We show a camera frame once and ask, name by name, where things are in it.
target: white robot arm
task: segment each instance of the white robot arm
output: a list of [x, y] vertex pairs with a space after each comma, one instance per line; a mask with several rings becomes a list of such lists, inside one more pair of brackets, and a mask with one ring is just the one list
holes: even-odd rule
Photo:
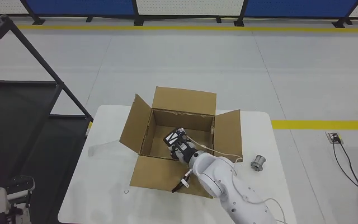
[[277, 223], [255, 191], [236, 177], [234, 164], [229, 159], [196, 150], [183, 128], [173, 130], [164, 142], [172, 157], [188, 164], [202, 187], [220, 199], [222, 207], [236, 224]]
[[200, 155], [193, 163], [193, 173], [211, 196], [220, 199], [222, 207], [236, 224], [277, 223], [264, 203], [248, 203], [261, 202], [262, 199], [243, 181], [232, 178], [232, 172], [235, 171], [230, 160], [203, 151], [198, 153]]

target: box flap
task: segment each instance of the box flap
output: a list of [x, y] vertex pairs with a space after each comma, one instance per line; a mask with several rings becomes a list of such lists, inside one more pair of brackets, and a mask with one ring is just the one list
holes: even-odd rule
[[164, 110], [215, 115], [216, 94], [157, 86], [152, 107]]
[[[171, 191], [187, 171], [187, 166], [178, 161], [138, 156], [130, 186]], [[190, 176], [189, 185], [178, 192], [211, 198], [195, 175]]]
[[[215, 116], [214, 149], [242, 157], [240, 110]], [[224, 156], [235, 162], [237, 157]]]
[[140, 152], [152, 108], [139, 95], [135, 98], [119, 141], [136, 153]]

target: blue partition wall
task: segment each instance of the blue partition wall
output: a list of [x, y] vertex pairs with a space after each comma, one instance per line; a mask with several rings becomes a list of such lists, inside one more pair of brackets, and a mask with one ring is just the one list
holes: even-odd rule
[[131, 0], [27, 0], [35, 14], [133, 15]]
[[356, 0], [248, 0], [245, 16], [343, 17]]

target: open cardboard box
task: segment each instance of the open cardboard box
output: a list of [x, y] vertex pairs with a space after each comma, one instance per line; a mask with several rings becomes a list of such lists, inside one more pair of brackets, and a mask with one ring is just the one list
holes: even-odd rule
[[[216, 94], [210, 92], [157, 87], [152, 107], [136, 94], [120, 138], [139, 154], [130, 185], [171, 191], [180, 182], [188, 167], [171, 158], [163, 141], [178, 127], [200, 144], [242, 156], [240, 111], [216, 116], [215, 111]], [[236, 159], [226, 157], [233, 162]], [[189, 184], [178, 192], [211, 198], [194, 175]]]

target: cable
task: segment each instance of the cable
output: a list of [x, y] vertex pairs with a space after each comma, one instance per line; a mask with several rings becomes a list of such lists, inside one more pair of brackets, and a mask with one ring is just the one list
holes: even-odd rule
[[342, 143], [341, 143], [341, 139], [335, 134], [335, 135], [333, 136], [333, 153], [335, 154], [335, 158], [336, 158], [336, 161], [337, 161], [337, 163], [338, 163], [338, 166], [341, 168], [342, 172], [346, 175], [346, 177], [347, 177], [354, 185], [356, 185], [356, 186], [358, 187], [358, 184], [356, 184], [356, 183], [346, 174], [346, 172], [345, 172], [344, 169], [342, 168], [340, 162], [338, 161], [337, 155], [336, 155], [335, 141], [337, 141], [337, 142], [341, 145], [343, 151], [345, 152], [345, 154], [346, 154], [346, 156], [347, 156], [347, 158], [348, 158], [349, 166], [350, 166], [350, 169], [351, 169], [351, 171], [352, 171], [352, 173], [353, 173], [353, 176], [354, 176], [354, 178], [356, 179], [356, 181], [358, 182], [358, 179], [357, 179], [357, 177], [356, 177], [356, 174], [354, 173], [353, 168], [352, 168], [351, 160], [350, 160], [350, 158], [349, 158], [349, 156], [348, 156], [348, 154], [347, 154], [345, 148], [343, 147], [343, 145], [342, 145]]
[[241, 198], [242, 198], [245, 202], [248, 202], [248, 203], [250, 203], [250, 204], [262, 204], [262, 203], [267, 202], [268, 200], [273, 200], [274, 202], [276, 202], [276, 203], [279, 205], [279, 207], [280, 207], [280, 209], [281, 209], [281, 211], [282, 211], [282, 216], [284, 217], [284, 220], [283, 220], [283, 221], [281, 221], [281, 220], [276, 220], [276, 221], [277, 221], [277, 222], [282, 222], [282, 223], [284, 223], [284, 224], [287, 224], [287, 222], [286, 222], [286, 217], [285, 217], [285, 212], [284, 212], [284, 210], [282, 209], [282, 206], [280, 205], [280, 203], [279, 203], [275, 198], [267, 198], [266, 200], [262, 200], [262, 201], [260, 201], [260, 202], [250, 202], [250, 201], [247, 200], [247, 198], [244, 198], [244, 196], [243, 196], [243, 195], [240, 193], [240, 191], [236, 188], [236, 185], [235, 185], [235, 182], [234, 182], [234, 173], [236, 173], [235, 167], [236, 167], [237, 161], [240, 160], [240, 159], [241, 159], [241, 160], [243, 159], [241, 156], [234, 155], [234, 154], [226, 154], [226, 153], [222, 153], [222, 152], [213, 150], [212, 148], [209, 148], [209, 147], [207, 147], [207, 146], [204, 146], [203, 144], [197, 143], [194, 139], [190, 138], [189, 136], [187, 136], [187, 137], [188, 137], [188, 139], [192, 140], [195, 144], [197, 144], [198, 146], [201, 146], [202, 148], [205, 148], [205, 149], [207, 149], [207, 150], [211, 150], [211, 151], [217, 152], [217, 153], [222, 154], [222, 155], [235, 156], [235, 157], [237, 157], [237, 159], [235, 160], [235, 163], [234, 163], [233, 172], [232, 172], [232, 174], [231, 174], [231, 181], [232, 181], [232, 183], [233, 183], [233, 185], [234, 185], [234, 188], [235, 188], [236, 192], [241, 196]]
[[[235, 160], [235, 164], [234, 164], [234, 168], [233, 168], [234, 170], [235, 170], [237, 161], [238, 161], [239, 159], [240, 159], [240, 158], [237, 158], [237, 159]], [[248, 202], [248, 203], [250, 203], [250, 204], [262, 204], [262, 203], [267, 202], [268, 200], [273, 200], [274, 202], [276, 202], [276, 203], [279, 205], [280, 209], [281, 209], [282, 216], [284, 217], [284, 220], [283, 220], [283, 221], [281, 221], [281, 220], [277, 220], [277, 221], [282, 222], [282, 223], [284, 223], [284, 224], [287, 224], [287, 222], [286, 222], [286, 217], [285, 217], [285, 212], [284, 212], [284, 210], [282, 209], [282, 206], [280, 205], [280, 203], [279, 203], [275, 198], [267, 198], [267, 199], [262, 200], [262, 201], [260, 201], [260, 202], [250, 202], [249, 200], [247, 200], [247, 198], [244, 198], [244, 196], [243, 196], [243, 195], [239, 192], [239, 190], [236, 188], [236, 185], [235, 185], [235, 182], [234, 182], [234, 172], [232, 172], [232, 174], [231, 174], [231, 181], [232, 181], [232, 183], [233, 183], [233, 185], [234, 185], [235, 190], [237, 191], [237, 193], [242, 197], [242, 199], [243, 199], [245, 202]]]
[[194, 139], [190, 138], [189, 136], [187, 136], [187, 137], [188, 137], [188, 139], [192, 140], [195, 144], [197, 144], [198, 146], [201, 146], [202, 148], [205, 148], [205, 149], [207, 149], [207, 150], [211, 150], [211, 151], [213, 151], [213, 152], [217, 152], [217, 153], [222, 154], [222, 155], [226, 155], [226, 156], [235, 156], [235, 157], [238, 157], [238, 158], [242, 159], [242, 157], [241, 157], [241, 156], [234, 155], [234, 154], [226, 154], [226, 153], [222, 153], [222, 152], [219, 152], [219, 151], [213, 150], [212, 148], [209, 148], [209, 147], [207, 147], [207, 146], [204, 146], [203, 144], [199, 144], [199, 143], [197, 143]]

